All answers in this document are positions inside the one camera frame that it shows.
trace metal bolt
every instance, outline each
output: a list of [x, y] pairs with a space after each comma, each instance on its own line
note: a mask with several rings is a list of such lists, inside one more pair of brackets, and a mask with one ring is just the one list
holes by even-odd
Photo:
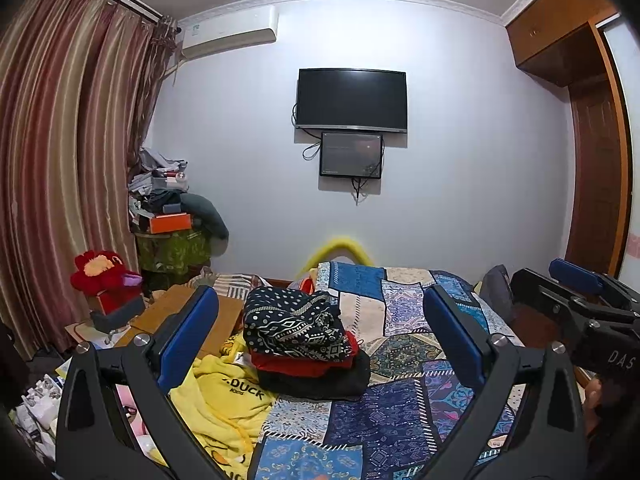
[[553, 341], [551, 343], [551, 349], [556, 353], [556, 354], [564, 354], [566, 352], [566, 348], [565, 346], [559, 342], [559, 341]]
[[493, 334], [491, 336], [491, 343], [493, 343], [494, 346], [505, 346], [508, 342], [509, 342], [509, 340], [507, 339], [507, 336], [505, 336], [505, 335]]
[[144, 346], [144, 345], [148, 344], [149, 341], [151, 341], [151, 336], [149, 334], [145, 334], [145, 333], [137, 334], [133, 338], [133, 344], [135, 346]]
[[78, 343], [78, 346], [76, 346], [76, 351], [79, 354], [84, 354], [85, 352], [89, 351], [89, 348], [91, 348], [91, 343], [89, 343], [88, 341], [81, 341]]

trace black television screen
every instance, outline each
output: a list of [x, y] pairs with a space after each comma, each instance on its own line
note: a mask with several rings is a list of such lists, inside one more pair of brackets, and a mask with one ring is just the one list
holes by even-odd
[[300, 69], [296, 126], [406, 133], [406, 73]]
[[320, 175], [380, 178], [382, 135], [323, 132]]

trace yellow clothing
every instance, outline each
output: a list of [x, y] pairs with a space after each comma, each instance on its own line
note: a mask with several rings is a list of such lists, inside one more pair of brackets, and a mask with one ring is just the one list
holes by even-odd
[[[227, 355], [196, 359], [184, 382], [169, 393], [189, 429], [233, 479], [246, 479], [260, 428], [275, 395], [258, 386], [254, 370], [233, 364], [245, 352], [242, 334]], [[152, 457], [164, 463], [157, 450]]]

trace bedspread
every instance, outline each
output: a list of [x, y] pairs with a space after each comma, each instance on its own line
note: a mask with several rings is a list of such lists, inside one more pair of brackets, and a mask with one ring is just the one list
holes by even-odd
[[[331, 294], [345, 329], [369, 354], [369, 387], [355, 402], [280, 396], [262, 425], [250, 478], [404, 480], [420, 471], [474, 395], [424, 318], [423, 290], [435, 283], [488, 333], [522, 344], [471, 285], [448, 272], [320, 264], [316, 290]], [[523, 389], [512, 390], [478, 465], [500, 452]]]

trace brown door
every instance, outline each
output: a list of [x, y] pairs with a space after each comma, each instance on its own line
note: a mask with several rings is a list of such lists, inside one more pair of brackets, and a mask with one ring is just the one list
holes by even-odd
[[607, 272], [620, 209], [620, 136], [606, 76], [569, 86], [575, 130], [574, 215], [566, 259]]

